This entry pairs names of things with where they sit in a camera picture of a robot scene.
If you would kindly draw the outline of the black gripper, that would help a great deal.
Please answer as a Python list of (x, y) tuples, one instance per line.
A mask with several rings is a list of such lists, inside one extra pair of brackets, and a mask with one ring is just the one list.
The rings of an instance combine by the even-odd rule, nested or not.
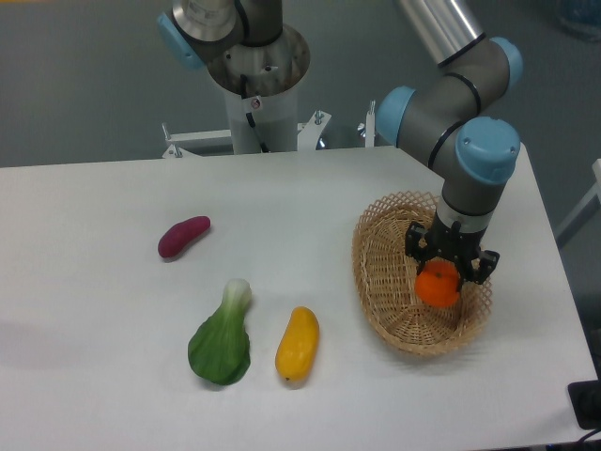
[(457, 291), (466, 282), (482, 285), (496, 270), (500, 254), (479, 250), (484, 231), (462, 232), (461, 224), (446, 225), (437, 214), (429, 229), (419, 222), (411, 222), (405, 235), (405, 254), (417, 262), (420, 275), (428, 261), (435, 257), (455, 262), (459, 275)]

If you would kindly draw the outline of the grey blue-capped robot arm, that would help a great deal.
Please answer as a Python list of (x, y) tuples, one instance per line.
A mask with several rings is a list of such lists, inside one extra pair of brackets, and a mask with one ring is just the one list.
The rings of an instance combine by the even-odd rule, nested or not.
[[(440, 69), (428, 89), (392, 90), (376, 110), (376, 132), (442, 177), (431, 225), (412, 224), (405, 249), (420, 267), (449, 261), (461, 282), (482, 284), (499, 256), (481, 240), (512, 177), (521, 141), (485, 109), (518, 81), (519, 50), (489, 37), (462, 1), (401, 1)], [(207, 69), (228, 103), (235, 152), (299, 148), (297, 109), (285, 102), (305, 77), (310, 52), (283, 21), (278, 1), (176, 1), (157, 20), (165, 45), (189, 69)]]

